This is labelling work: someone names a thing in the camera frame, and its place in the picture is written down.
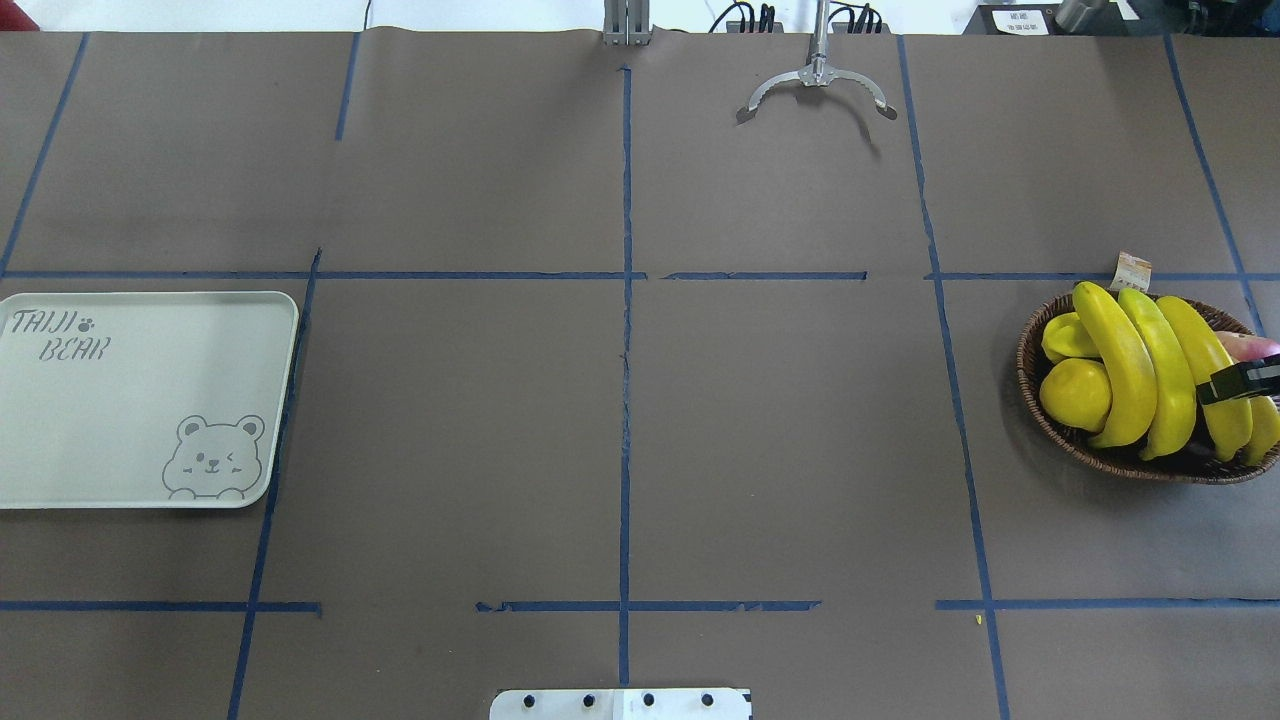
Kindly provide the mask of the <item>paper tag on basket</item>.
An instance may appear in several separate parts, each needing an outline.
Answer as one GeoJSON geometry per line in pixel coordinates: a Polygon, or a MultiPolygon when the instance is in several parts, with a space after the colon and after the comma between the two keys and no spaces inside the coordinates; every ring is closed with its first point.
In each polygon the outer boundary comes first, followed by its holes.
{"type": "Polygon", "coordinates": [[[1108,283],[1111,292],[1119,293],[1123,290],[1134,290],[1149,293],[1155,272],[1151,261],[1132,252],[1117,254],[1112,279],[1108,283]]]}

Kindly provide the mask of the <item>black power strip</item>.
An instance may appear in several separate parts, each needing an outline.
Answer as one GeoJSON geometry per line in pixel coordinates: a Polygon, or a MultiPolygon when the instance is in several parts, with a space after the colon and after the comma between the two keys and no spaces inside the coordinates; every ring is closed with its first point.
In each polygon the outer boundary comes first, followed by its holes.
{"type": "MultiPolygon", "coordinates": [[[[777,18],[778,8],[768,3],[759,6],[748,1],[732,1],[712,22],[708,33],[776,35],[783,32],[777,18]]],[[[882,35],[888,24],[881,12],[869,3],[829,1],[826,23],[837,35],[882,35]]]]}

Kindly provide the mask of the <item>red pink apple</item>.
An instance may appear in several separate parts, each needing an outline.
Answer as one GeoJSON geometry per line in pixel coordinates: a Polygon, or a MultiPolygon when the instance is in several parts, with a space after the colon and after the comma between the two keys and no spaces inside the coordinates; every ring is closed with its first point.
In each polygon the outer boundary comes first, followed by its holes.
{"type": "Polygon", "coordinates": [[[1275,340],[1229,331],[1216,331],[1215,334],[1231,363],[1256,361],[1280,354],[1280,345],[1275,340]]]}

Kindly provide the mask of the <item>yellow green starfruit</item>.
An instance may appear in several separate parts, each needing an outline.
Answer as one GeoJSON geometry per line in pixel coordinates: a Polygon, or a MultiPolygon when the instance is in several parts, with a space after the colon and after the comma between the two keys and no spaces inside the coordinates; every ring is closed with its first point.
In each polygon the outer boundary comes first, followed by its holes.
{"type": "Polygon", "coordinates": [[[1101,360],[1101,351],[1078,313],[1050,319],[1041,336],[1041,348],[1053,365],[1073,357],[1101,360]]]}

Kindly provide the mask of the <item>white metal base plate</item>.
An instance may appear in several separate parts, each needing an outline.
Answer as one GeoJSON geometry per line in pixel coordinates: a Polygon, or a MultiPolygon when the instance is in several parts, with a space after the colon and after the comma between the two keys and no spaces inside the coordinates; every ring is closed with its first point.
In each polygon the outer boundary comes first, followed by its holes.
{"type": "Polygon", "coordinates": [[[490,719],[753,719],[746,689],[512,689],[495,696],[490,719]]]}

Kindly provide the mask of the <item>yellow lemon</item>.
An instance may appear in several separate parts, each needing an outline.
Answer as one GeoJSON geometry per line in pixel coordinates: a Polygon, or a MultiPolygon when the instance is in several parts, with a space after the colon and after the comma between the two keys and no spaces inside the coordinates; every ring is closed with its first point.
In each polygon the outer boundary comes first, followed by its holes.
{"type": "Polygon", "coordinates": [[[1112,389],[1105,365],[1068,357],[1039,386],[1039,405],[1056,423],[1098,434],[1108,419],[1112,389]]]}

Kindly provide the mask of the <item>brown wicker basket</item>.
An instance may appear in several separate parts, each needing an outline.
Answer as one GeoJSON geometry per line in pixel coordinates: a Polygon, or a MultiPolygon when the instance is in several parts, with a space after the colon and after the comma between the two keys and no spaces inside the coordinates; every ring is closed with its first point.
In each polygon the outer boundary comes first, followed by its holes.
{"type": "Polygon", "coordinates": [[[1277,446],[1270,448],[1257,462],[1245,462],[1243,452],[1229,462],[1220,462],[1215,457],[1202,414],[1197,416],[1197,427],[1187,447],[1151,461],[1139,457],[1146,443],[1143,439],[1128,446],[1093,448],[1088,443],[1091,433],[1053,420],[1042,409],[1039,397],[1042,380],[1055,368],[1055,363],[1044,352],[1043,336],[1055,318],[1073,310],[1070,293],[1051,299],[1030,315],[1018,338],[1009,389],[1010,397],[1023,406],[1014,415],[1021,420],[1021,433],[1030,447],[1053,448],[1060,459],[1068,459],[1079,468],[1125,480],[1230,486],[1277,468],[1277,446]]]}

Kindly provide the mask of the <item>yellow banana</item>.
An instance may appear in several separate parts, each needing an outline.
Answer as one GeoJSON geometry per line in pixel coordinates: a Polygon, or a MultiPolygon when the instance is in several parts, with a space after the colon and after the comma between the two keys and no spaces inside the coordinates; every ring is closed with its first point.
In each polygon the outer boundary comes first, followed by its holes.
{"type": "Polygon", "coordinates": [[[1153,461],[1181,451],[1190,441],[1198,421],[1196,384],[1175,331],[1157,302],[1129,287],[1119,291],[1117,301],[1143,340],[1155,369],[1155,418],[1139,452],[1142,460],[1153,461]]]}
{"type": "Polygon", "coordinates": [[[1249,398],[1249,406],[1253,427],[1251,438],[1242,451],[1242,461],[1258,466],[1279,442],[1279,410],[1274,398],[1266,395],[1249,398]]]}
{"type": "Polygon", "coordinates": [[[1100,352],[1112,391],[1103,429],[1089,439],[1089,446],[1134,445],[1152,427],[1157,410],[1157,378],[1146,343],[1116,297],[1102,286],[1076,283],[1071,302],[1100,352]]]}
{"type": "Polygon", "coordinates": [[[1208,382],[1213,373],[1230,366],[1230,356],[1207,320],[1188,301],[1165,295],[1156,300],[1156,305],[1176,336],[1189,366],[1192,400],[1204,415],[1213,456],[1220,462],[1230,462],[1253,434],[1251,401],[1229,398],[1210,402],[1199,395],[1199,386],[1208,382]]]}

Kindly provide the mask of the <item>pale green bear tray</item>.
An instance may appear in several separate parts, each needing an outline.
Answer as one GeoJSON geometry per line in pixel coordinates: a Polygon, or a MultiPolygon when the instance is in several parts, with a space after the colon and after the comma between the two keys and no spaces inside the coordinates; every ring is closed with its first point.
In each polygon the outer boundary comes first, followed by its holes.
{"type": "Polygon", "coordinates": [[[273,477],[300,309],[279,291],[3,301],[5,509],[242,509],[273,477]]]}

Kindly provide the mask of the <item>aluminium frame post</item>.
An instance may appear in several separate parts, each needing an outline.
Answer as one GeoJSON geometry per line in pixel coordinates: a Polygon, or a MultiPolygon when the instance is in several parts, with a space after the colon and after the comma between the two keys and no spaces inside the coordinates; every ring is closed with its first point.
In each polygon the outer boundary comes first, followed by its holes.
{"type": "Polygon", "coordinates": [[[605,46],[646,46],[653,38],[652,1],[604,0],[602,37],[605,46]]]}

